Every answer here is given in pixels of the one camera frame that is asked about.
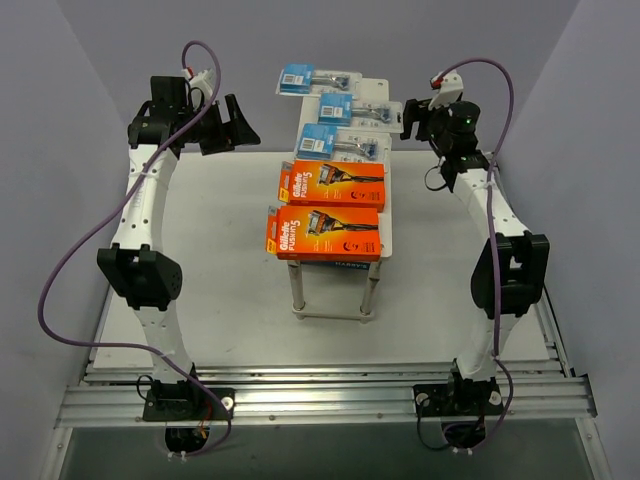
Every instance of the blue box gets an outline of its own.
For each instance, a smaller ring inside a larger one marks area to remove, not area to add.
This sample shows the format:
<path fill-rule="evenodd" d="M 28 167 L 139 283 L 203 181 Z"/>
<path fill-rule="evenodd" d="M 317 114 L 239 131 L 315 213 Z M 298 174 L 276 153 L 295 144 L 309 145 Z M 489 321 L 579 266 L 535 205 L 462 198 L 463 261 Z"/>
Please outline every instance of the blue box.
<path fill-rule="evenodd" d="M 320 96 L 318 123 L 348 127 L 351 124 L 353 95 L 349 93 L 323 93 Z"/>
<path fill-rule="evenodd" d="M 311 91 L 314 66 L 310 63 L 290 63 L 280 77 L 280 91 L 306 94 Z"/>
<path fill-rule="evenodd" d="M 298 158 L 328 160 L 333 153 L 338 127 L 307 123 L 298 141 Z"/>

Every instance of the yellow label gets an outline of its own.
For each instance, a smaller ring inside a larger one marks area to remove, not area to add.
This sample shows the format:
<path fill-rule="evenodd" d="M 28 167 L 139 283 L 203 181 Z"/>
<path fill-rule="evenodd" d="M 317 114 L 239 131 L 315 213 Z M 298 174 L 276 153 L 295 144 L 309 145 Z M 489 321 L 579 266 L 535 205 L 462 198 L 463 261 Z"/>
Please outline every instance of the yellow label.
<path fill-rule="evenodd" d="M 289 202 L 289 190 L 281 188 L 280 193 L 278 194 L 278 200 L 285 203 Z"/>
<path fill-rule="evenodd" d="M 267 239 L 267 252 L 273 253 L 274 255 L 276 253 L 276 242 L 270 238 Z"/>

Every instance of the razor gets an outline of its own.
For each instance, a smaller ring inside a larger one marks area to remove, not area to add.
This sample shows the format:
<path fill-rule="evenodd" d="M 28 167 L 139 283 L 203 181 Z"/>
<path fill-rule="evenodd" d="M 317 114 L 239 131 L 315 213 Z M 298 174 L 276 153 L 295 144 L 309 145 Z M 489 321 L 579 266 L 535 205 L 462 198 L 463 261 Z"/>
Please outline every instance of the razor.
<path fill-rule="evenodd" d="M 368 232 L 378 230 L 377 225 L 365 223 L 342 223 L 337 218 L 333 218 L 319 210 L 314 210 L 309 214 L 309 226 L 307 233 L 311 235 L 322 235 L 326 232 L 337 232 L 347 230 L 349 232 Z"/>
<path fill-rule="evenodd" d="M 333 165 L 326 163 L 320 167 L 320 176 L 318 177 L 318 185 L 329 186 L 333 183 L 356 182 L 356 183 L 374 183 L 384 182 L 384 177 L 368 177 L 363 175 L 350 175 L 344 170 L 340 170 Z"/>
<path fill-rule="evenodd" d="M 349 88 L 349 77 L 346 75 L 316 75 L 311 77 L 311 83 L 347 90 Z"/>
<path fill-rule="evenodd" d="M 378 145 L 376 143 L 367 142 L 336 142 L 333 145 L 333 149 L 355 153 L 356 155 L 365 157 L 367 160 L 373 160 L 374 158 L 376 158 Z"/>
<path fill-rule="evenodd" d="M 391 123 L 391 109 L 389 107 L 354 108 L 351 110 L 354 117 L 368 117 L 380 120 L 382 123 Z"/>

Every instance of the gillette fusion5 box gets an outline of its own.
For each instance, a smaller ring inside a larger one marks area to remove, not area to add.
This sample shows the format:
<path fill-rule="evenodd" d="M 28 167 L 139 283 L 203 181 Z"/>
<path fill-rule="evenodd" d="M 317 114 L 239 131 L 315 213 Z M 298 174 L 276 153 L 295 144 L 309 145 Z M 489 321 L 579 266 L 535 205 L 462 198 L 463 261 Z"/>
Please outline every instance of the gillette fusion5 box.
<path fill-rule="evenodd" d="M 384 165 L 299 160 L 283 162 L 278 199 L 289 205 L 384 209 Z"/>
<path fill-rule="evenodd" d="M 380 258 L 374 208 L 269 207 L 267 251 L 283 260 L 375 262 Z"/>

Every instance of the robotic arm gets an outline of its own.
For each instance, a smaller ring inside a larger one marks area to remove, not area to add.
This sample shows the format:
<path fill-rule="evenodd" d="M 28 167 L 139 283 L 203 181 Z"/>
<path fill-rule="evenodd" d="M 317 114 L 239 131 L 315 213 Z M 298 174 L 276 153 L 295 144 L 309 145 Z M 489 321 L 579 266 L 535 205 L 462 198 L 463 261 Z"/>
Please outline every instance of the robotic arm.
<path fill-rule="evenodd" d="M 489 160 L 477 149 L 475 135 L 480 108 L 462 100 L 461 77 L 455 70 L 441 80 L 438 77 L 431 82 L 436 91 L 433 98 L 406 102 L 400 138 L 409 138 L 413 123 L 418 123 L 416 140 L 428 141 L 438 155 L 443 188 L 465 205 L 480 232 L 479 240 L 484 242 L 471 276 L 471 297 L 479 309 L 478 316 L 469 341 L 454 360 L 447 400 L 437 408 L 438 412 L 453 416 L 484 412 L 491 404 L 496 406 L 496 398 L 500 405 L 500 396 L 495 395 L 498 389 L 493 360 L 495 287 L 488 240 L 488 185 L 492 186 L 501 279 L 500 350 L 518 320 L 542 296 L 549 242 L 544 235 L 531 233 L 513 213 L 495 182 L 489 183 Z"/>
<path fill-rule="evenodd" d="M 151 100 L 143 103 L 128 127 L 129 183 L 145 178 L 123 210 L 110 248 L 98 250 L 98 266 L 116 294 L 124 297 L 140 321 L 147 343 L 165 353 L 182 370 L 196 377 L 195 365 L 182 341 L 176 300 L 182 289 L 180 265 L 163 254 L 162 220 L 171 176 L 187 143 L 197 143 L 203 155 L 257 145 L 260 137 L 245 120 L 234 95 L 225 101 L 230 120 L 223 123 L 216 102 L 200 121 L 162 152 L 153 168 L 146 162 L 171 135 L 193 119 L 213 92 L 211 70 L 183 77 L 151 77 Z M 195 107 L 193 97 L 200 106 Z M 203 394 L 193 384 L 153 356 L 153 382 L 145 406 L 145 420 L 181 420 L 185 412 L 196 417 Z"/>

